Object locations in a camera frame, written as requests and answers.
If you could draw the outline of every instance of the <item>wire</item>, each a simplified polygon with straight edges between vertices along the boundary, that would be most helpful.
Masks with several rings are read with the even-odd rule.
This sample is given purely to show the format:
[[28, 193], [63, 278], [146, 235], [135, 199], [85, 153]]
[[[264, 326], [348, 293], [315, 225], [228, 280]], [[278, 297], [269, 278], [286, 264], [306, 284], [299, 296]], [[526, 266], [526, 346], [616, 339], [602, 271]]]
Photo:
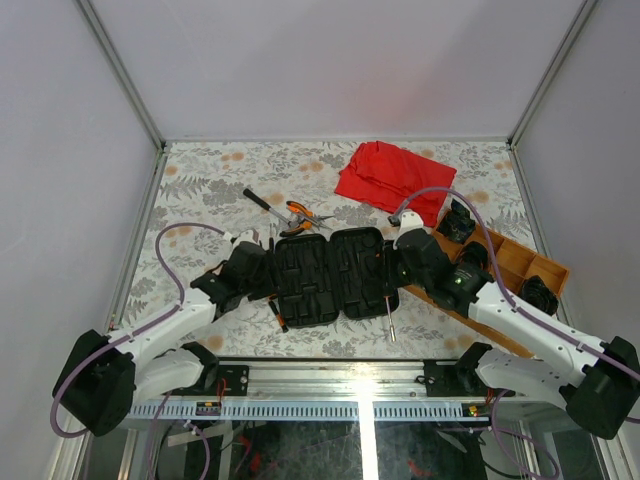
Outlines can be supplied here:
[[163, 258], [162, 252], [160, 251], [160, 240], [162, 239], [162, 237], [169, 230], [172, 230], [172, 229], [177, 228], [177, 227], [199, 227], [199, 228], [204, 228], [206, 230], [214, 231], [216, 233], [219, 233], [220, 235], [224, 235], [224, 232], [222, 230], [220, 230], [220, 229], [218, 229], [216, 227], [213, 227], [211, 225], [206, 225], [204, 223], [198, 223], [198, 222], [174, 223], [173, 225], [168, 225], [165, 228], [163, 228], [162, 230], [160, 230], [160, 233], [158, 233], [158, 235], [156, 236], [156, 241], [155, 241], [156, 257], [158, 257], [158, 262], [160, 263], [160, 265], [162, 266], [164, 271], [167, 272], [167, 275], [169, 275], [169, 278], [171, 278], [171, 280], [173, 280], [173, 282], [178, 287], [179, 303], [176, 304], [168, 312], [164, 313], [163, 315], [160, 315], [155, 320], [153, 320], [153, 321], [147, 323], [146, 325], [143, 325], [140, 328], [134, 330], [131, 333], [131, 336], [124, 336], [122, 338], [119, 338], [118, 340], [115, 340], [114, 342], [108, 343], [105, 346], [99, 348], [98, 350], [93, 352], [91, 355], [89, 355], [87, 358], [85, 358], [82, 362], [80, 362], [71, 371], [71, 373], [67, 376], [67, 378], [64, 379], [64, 381], [60, 385], [60, 388], [58, 389], [58, 391], [54, 395], [53, 403], [51, 404], [51, 412], [49, 413], [49, 423], [51, 424], [51, 428], [54, 431], [54, 433], [56, 435], [58, 435], [59, 437], [62, 437], [62, 438], [76, 438], [76, 437], [84, 435], [85, 433], [88, 432], [87, 428], [83, 428], [83, 429], [78, 430], [76, 432], [65, 432], [64, 430], [62, 430], [62, 428], [58, 424], [58, 408], [60, 407], [60, 402], [62, 401], [62, 397], [64, 396], [64, 394], [69, 389], [69, 386], [71, 385], [71, 383], [78, 377], [78, 375], [88, 365], [91, 365], [96, 359], [100, 358], [102, 355], [104, 355], [108, 351], [119, 347], [123, 343], [126, 343], [129, 340], [131, 340], [133, 337], [137, 337], [138, 335], [140, 335], [140, 334], [146, 332], [147, 330], [155, 327], [159, 323], [164, 322], [167, 318], [169, 318], [171, 315], [176, 313], [180, 309], [180, 305], [184, 302], [185, 289], [182, 286], [182, 283], [180, 283], [180, 280], [178, 279], [178, 276], [173, 272], [173, 270], [171, 270], [171, 267], [169, 267], [169, 265], [167, 264], [167, 262]]
[[256, 430], [257, 430], [256, 422], [253, 422], [253, 431], [251, 432], [251, 441], [249, 442], [249, 446], [247, 447], [247, 451], [244, 452], [244, 456], [240, 460], [240, 463], [238, 464], [236, 469], [233, 471], [233, 475], [234, 476], [238, 474], [238, 472], [240, 471], [240, 467], [242, 466], [242, 464], [245, 462], [245, 460], [249, 457], [249, 454], [251, 453], [251, 449], [253, 448], [253, 441], [256, 438]]
[[153, 436], [156, 430], [156, 425], [158, 424], [158, 418], [160, 417], [162, 410], [164, 410], [164, 406], [167, 404], [167, 401], [169, 401], [169, 397], [171, 397], [171, 392], [167, 392], [167, 394], [162, 399], [162, 402], [160, 402], [160, 405], [158, 406], [158, 408], [156, 408], [156, 413], [153, 414], [153, 419], [151, 420], [151, 424], [149, 425], [149, 432], [147, 433], [147, 443], [145, 445], [145, 452], [146, 452], [145, 457], [147, 458], [148, 475], [151, 478], [154, 478], [153, 455], [151, 454], [151, 444], [153, 443]]
[[220, 404], [220, 412], [222, 412], [222, 399], [227, 391], [227, 379], [222, 378], [222, 389], [220, 389], [220, 380], [218, 380], [218, 386], [216, 387], [218, 393], [218, 403]]
[[[507, 458], [509, 460], [511, 460], [511, 462], [518, 467], [518, 469], [522, 472], [522, 473], [526, 473], [527, 475], [529, 475], [532, 478], [535, 478], [536, 480], [556, 480], [557, 478], [560, 477], [560, 467], [558, 466], [558, 462], [556, 462], [555, 458], [553, 458], [553, 455], [551, 455], [551, 453], [549, 452], [549, 450], [547, 450], [544, 445], [542, 445], [541, 443], [538, 443], [537, 441], [535, 441], [533, 438], [528, 437], [527, 435], [523, 435], [521, 433], [515, 432], [513, 430], [509, 430], [507, 428], [501, 428], [498, 427], [498, 403], [500, 402], [500, 400], [502, 400], [502, 397], [504, 397], [507, 394], [508, 390], [503, 390], [502, 392], [500, 392], [498, 394], [498, 396], [496, 397], [496, 401], [493, 403], [493, 408], [491, 409], [491, 427], [493, 430], [493, 436], [496, 439], [496, 442], [498, 442], [498, 446], [500, 447], [500, 450], [502, 450], [502, 453], [504, 453]], [[512, 437], [517, 437], [520, 438], [526, 442], [529, 442], [531, 445], [533, 445], [539, 452], [544, 453], [544, 455], [551, 461], [551, 465], [553, 465], [553, 469], [554, 469], [554, 474], [551, 476], [544, 476], [544, 475], [539, 475], [535, 472], [532, 472], [531, 470], [529, 470], [526, 465], [523, 465], [521, 463], [518, 462], [518, 460], [516, 458], [513, 457], [513, 455], [511, 455], [511, 453], [509, 452], [509, 450], [507, 449], [507, 446], [504, 444], [504, 442], [502, 441], [501, 435], [502, 433], [506, 433], [508, 435], [511, 435]]]
[[[488, 253], [489, 253], [489, 258], [491, 259], [491, 264], [493, 265], [493, 270], [494, 270], [494, 274], [495, 274], [495, 278], [496, 278], [496, 283], [498, 284], [498, 288], [500, 289], [500, 292], [502, 292], [502, 296], [507, 301], [507, 303], [509, 305], [511, 305], [511, 308], [513, 310], [515, 310], [516, 312], [520, 313], [520, 315], [522, 315], [527, 320], [533, 322], [537, 326], [543, 328], [544, 330], [546, 330], [546, 331], [548, 331], [550, 333], [553, 333], [554, 335], [556, 335], [558, 338], [561, 338], [565, 342], [573, 345], [574, 347], [579, 348], [580, 350], [582, 350], [584, 352], [587, 352], [587, 353], [595, 356], [596, 358], [598, 358], [600, 360], [603, 360], [603, 361], [607, 362], [609, 365], [612, 365], [612, 366], [616, 367], [617, 369], [623, 371], [627, 375], [629, 375], [636, 382], [640, 382], [640, 373], [632, 370], [628, 366], [626, 366], [623, 363], [617, 361], [616, 359], [610, 357], [609, 355], [605, 355], [604, 353], [597, 351], [593, 347], [581, 343], [579, 340], [573, 338], [571, 335], [563, 332], [562, 330], [554, 327], [551, 324], [548, 324], [548, 323], [544, 322], [543, 320], [539, 319], [535, 315], [531, 314], [530, 312], [528, 312], [527, 310], [523, 309], [522, 307], [520, 307], [520, 306], [518, 306], [516, 304], [515, 299], [513, 298], [513, 296], [511, 295], [511, 293], [509, 292], [509, 290], [505, 286], [504, 281], [502, 280], [502, 274], [500, 273], [500, 268], [498, 268], [498, 260], [496, 259], [496, 253], [495, 253], [494, 248], [493, 248], [493, 242], [491, 241], [491, 236], [489, 235], [489, 230], [487, 230], [487, 227], [485, 226], [484, 222], [482, 221], [482, 217], [480, 217], [480, 214], [478, 213], [478, 210], [476, 210], [476, 208], [473, 206], [471, 201], [469, 201], [469, 199], [467, 199], [467, 197], [465, 197], [461, 193], [459, 193], [456, 190], [453, 190], [451, 188], [446, 188], [446, 187], [426, 187], [426, 188], [422, 188], [422, 189], [418, 190], [417, 192], [414, 192], [411, 195], [409, 195], [400, 204], [400, 206], [394, 212], [393, 216], [394, 217], [399, 217], [400, 214], [402, 213], [402, 211], [405, 208], [407, 208], [407, 206], [416, 197], [418, 197], [420, 195], [424, 195], [426, 193], [435, 193], [435, 192], [446, 192], [446, 193], [449, 193], [449, 194], [451, 194], [453, 196], [458, 197], [460, 200], [462, 200], [462, 202], [469, 208], [469, 210], [471, 210], [473, 215], [476, 217], [476, 220], [478, 221], [478, 225], [480, 225], [482, 233], [484, 234], [484, 238], [485, 238], [485, 240], [487, 242], [487, 246], [488, 246], [487, 250], [488, 250]], [[631, 422], [631, 423], [640, 424], [640, 419], [637, 419], [637, 418], [627, 417], [626, 421], [627, 422]]]
[[236, 439], [236, 437], [244, 430], [244, 427], [246, 425], [247, 425], [247, 422], [242, 422], [239, 427], [236, 427], [236, 429], [232, 432], [233, 436], [232, 436], [231, 440], [229, 440], [229, 443], [227, 443], [224, 447], [220, 447], [220, 452], [223, 452], [224, 450], [229, 448], [230, 445], [233, 444], [233, 442]]
[[484, 401], [485, 407], [491, 403], [491, 400], [493, 400], [494, 395], [495, 395], [495, 391], [493, 390], [493, 388], [489, 387], [487, 389], [487, 398], [485, 398], [485, 401]]
[[501, 477], [510, 478], [510, 479], [513, 479], [513, 480], [522, 480], [522, 475], [512, 475], [510, 473], [504, 473], [504, 472], [501, 472], [500, 470], [498, 470], [496, 467], [492, 467], [491, 465], [489, 465], [486, 460], [483, 459], [482, 462], [484, 463], [485, 467], [487, 467], [493, 473], [495, 473], [497, 475], [500, 475]]
[[[154, 472], [156, 471], [156, 469], [153, 468], [153, 455], [151, 453], [151, 444], [153, 442], [153, 436], [155, 433], [156, 425], [158, 423], [158, 418], [160, 417], [160, 414], [162, 413], [162, 410], [164, 410], [164, 407], [167, 404], [167, 401], [169, 400], [170, 397], [171, 397], [171, 392], [167, 392], [164, 398], [162, 399], [162, 402], [160, 402], [160, 405], [156, 409], [156, 413], [153, 415], [153, 419], [151, 420], [151, 425], [149, 425], [149, 432], [147, 433], [147, 443], [145, 446], [145, 452], [147, 457], [147, 469], [148, 469], [147, 474], [152, 478], [152, 480], [157, 480], [157, 477], [156, 475], [154, 475]], [[209, 440], [205, 436], [204, 432], [200, 430], [198, 427], [196, 427], [194, 424], [189, 422], [188, 426], [194, 432], [196, 432], [200, 437], [200, 439], [204, 442], [204, 457], [205, 457], [204, 468], [202, 469], [202, 474], [200, 475], [199, 480], [205, 480], [207, 477], [207, 474], [209, 473], [209, 465], [211, 464], [211, 450], [209, 449]], [[164, 443], [164, 438], [166, 438], [166, 436], [169, 434], [169, 430], [171, 430], [171, 427], [169, 427], [165, 432], [165, 434], [163, 435], [162, 437], [163, 440], [160, 440], [160, 448], [162, 448], [162, 444]]]

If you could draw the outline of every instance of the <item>red towel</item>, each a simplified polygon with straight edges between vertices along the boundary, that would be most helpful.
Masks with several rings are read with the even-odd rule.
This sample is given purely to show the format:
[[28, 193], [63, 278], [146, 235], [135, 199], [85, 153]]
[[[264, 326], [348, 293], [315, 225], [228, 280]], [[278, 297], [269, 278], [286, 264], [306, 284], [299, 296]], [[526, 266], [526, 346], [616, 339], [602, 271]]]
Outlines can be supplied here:
[[[424, 187], [451, 187], [456, 169], [384, 142], [363, 143], [340, 172], [336, 193], [393, 213]], [[422, 195], [409, 208], [428, 227], [436, 225], [446, 193]]]

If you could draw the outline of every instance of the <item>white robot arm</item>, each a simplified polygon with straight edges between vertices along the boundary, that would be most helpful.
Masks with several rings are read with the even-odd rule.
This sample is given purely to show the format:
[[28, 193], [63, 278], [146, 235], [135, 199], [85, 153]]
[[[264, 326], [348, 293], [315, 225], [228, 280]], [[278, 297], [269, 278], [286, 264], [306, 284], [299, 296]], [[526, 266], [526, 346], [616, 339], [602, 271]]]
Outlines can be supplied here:
[[[473, 264], [451, 262], [417, 214], [405, 210], [400, 222], [394, 242], [395, 286], [418, 285], [440, 308], [492, 327], [536, 356], [525, 359], [476, 343], [458, 363], [473, 370], [487, 387], [549, 402], [566, 410], [590, 433], [613, 438], [640, 397], [640, 385], [593, 352], [640, 372], [633, 345], [620, 337], [605, 343], [558, 322], [509, 292], [515, 301], [512, 306], [489, 273]], [[519, 307], [540, 322], [525, 318]], [[578, 346], [551, 333], [544, 324], [576, 339]]]
[[[53, 395], [74, 369], [87, 364], [60, 403], [94, 435], [115, 428], [136, 403], [180, 388], [204, 392], [211, 387], [218, 360], [194, 341], [193, 333], [235, 309], [242, 298], [274, 292], [267, 252], [257, 233], [249, 230], [232, 242], [220, 272], [206, 272], [192, 281], [180, 302], [108, 335], [90, 330], [78, 338]], [[111, 349], [88, 361], [110, 344]]]

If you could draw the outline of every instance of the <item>black tool case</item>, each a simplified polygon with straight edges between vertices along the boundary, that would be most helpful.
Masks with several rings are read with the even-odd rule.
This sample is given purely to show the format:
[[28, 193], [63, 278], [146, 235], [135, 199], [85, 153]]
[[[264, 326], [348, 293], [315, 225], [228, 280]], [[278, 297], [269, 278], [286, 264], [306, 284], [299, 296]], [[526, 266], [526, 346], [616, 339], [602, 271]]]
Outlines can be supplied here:
[[282, 319], [290, 328], [328, 325], [341, 310], [353, 320], [398, 308], [398, 290], [388, 285], [383, 248], [391, 248], [373, 227], [280, 240], [275, 246], [275, 283]]

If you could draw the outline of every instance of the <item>floral tablecloth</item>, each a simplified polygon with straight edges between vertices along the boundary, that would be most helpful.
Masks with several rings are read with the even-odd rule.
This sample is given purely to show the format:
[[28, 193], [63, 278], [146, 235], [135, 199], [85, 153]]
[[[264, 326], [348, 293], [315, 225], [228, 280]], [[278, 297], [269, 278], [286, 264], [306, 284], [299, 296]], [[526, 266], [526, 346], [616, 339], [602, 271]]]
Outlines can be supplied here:
[[[469, 196], [488, 226], [534, 248], [504, 143], [394, 143], [455, 167], [453, 188]], [[172, 144], [122, 322], [144, 318], [177, 298], [153, 248], [166, 225], [196, 221], [232, 233], [255, 228], [268, 238], [274, 219], [242, 195], [245, 187], [283, 212], [286, 200], [297, 200], [318, 215], [334, 215], [327, 220], [333, 229], [375, 226], [393, 238], [386, 212], [333, 193], [340, 170], [358, 145], [348, 141]], [[190, 227], [169, 231], [161, 245], [184, 285], [230, 252], [230, 245], [216, 234]], [[354, 321], [341, 315], [332, 325], [284, 334], [264, 300], [243, 301], [197, 336], [218, 355], [261, 357], [457, 358], [472, 342], [486, 341], [404, 290], [400, 298], [393, 315], [396, 343], [389, 339], [386, 317]]]

